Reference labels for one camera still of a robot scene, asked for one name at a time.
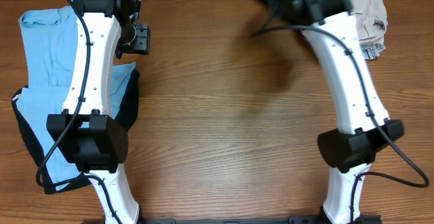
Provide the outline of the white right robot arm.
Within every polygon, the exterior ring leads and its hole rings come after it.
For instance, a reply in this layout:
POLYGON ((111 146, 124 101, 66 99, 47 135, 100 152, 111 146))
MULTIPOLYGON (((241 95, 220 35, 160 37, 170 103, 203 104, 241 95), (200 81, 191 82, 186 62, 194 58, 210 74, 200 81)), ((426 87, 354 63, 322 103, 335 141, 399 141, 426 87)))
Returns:
POLYGON ((336 109, 336 128, 317 137, 329 166, 328 192, 320 208, 324 223, 381 223, 359 209, 365 177, 376 154, 403 136, 378 97, 359 46, 351 0, 301 0, 302 34, 327 79, 336 109))

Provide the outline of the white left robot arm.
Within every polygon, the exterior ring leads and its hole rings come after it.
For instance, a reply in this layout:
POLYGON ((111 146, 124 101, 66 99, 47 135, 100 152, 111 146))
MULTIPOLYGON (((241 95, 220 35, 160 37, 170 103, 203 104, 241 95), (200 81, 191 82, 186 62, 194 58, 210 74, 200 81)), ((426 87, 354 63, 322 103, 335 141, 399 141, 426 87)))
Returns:
POLYGON ((127 130, 111 117, 113 61, 126 54, 149 54, 150 30, 139 21, 140 0, 68 0, 77 15, 73 78, 59 114, 47 117, 54 145, 74 164, 77 180, 89 181, 100 200, 105 223, 143 223, 142 210, 127 181, 127 130))

